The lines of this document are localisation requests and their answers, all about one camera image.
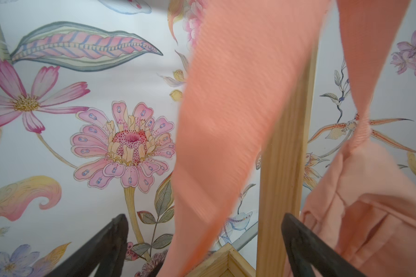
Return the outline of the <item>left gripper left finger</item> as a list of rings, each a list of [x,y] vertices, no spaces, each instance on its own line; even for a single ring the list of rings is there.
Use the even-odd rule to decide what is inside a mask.
[[[124,214],[113,218],[49,277],[120,277],[127,251],[128,221]]]

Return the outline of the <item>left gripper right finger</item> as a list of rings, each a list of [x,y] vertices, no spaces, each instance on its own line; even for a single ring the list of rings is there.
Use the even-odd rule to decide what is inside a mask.
[[[338,253],[290,213],[281,224],[284,245],[294,277],[364,277]]]

